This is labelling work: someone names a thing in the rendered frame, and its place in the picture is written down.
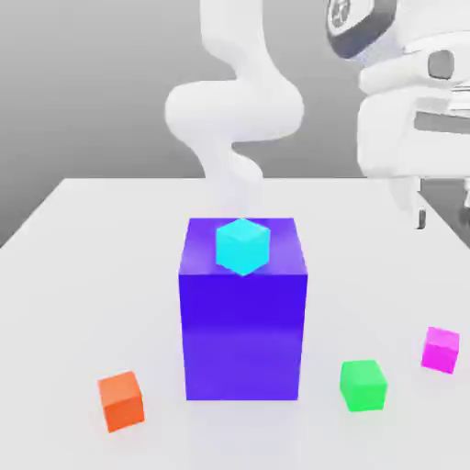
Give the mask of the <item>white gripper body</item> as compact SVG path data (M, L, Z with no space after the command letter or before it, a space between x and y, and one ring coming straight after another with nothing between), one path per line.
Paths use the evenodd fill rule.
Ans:
M470 134L414 128L416 114L442 114L445 89L396 89L370 95L358 114L357 158L366 176L470 177Z

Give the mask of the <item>small magenta cube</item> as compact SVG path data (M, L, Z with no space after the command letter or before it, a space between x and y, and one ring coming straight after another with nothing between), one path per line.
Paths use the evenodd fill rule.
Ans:
M452 374L457 361L460 335L457 332L428 327L421 365L446 374Z

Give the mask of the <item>small cyan cube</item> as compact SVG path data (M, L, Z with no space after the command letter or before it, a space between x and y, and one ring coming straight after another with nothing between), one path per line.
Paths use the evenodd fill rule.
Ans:
M216 229L216 264L245 276L268 264L271 230L246 218Z

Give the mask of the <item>small green cube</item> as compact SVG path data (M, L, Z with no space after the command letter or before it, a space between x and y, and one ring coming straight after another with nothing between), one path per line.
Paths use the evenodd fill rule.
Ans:
M386 402L388 383L375 360L343 362L340 391L351 412L380 410Z

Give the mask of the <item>small orange cube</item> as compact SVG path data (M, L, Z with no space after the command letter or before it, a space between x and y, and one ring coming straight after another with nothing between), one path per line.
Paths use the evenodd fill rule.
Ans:
M97 381L107 431L119 431L145 420L137 377L127 371Z

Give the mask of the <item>large blue box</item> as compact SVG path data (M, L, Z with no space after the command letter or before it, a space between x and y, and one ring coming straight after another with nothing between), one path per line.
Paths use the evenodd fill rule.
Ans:
M298 397L308 270L291 218L260 218L268 264L246 276L217 265L225 218L190 218L178 273L189 400Z

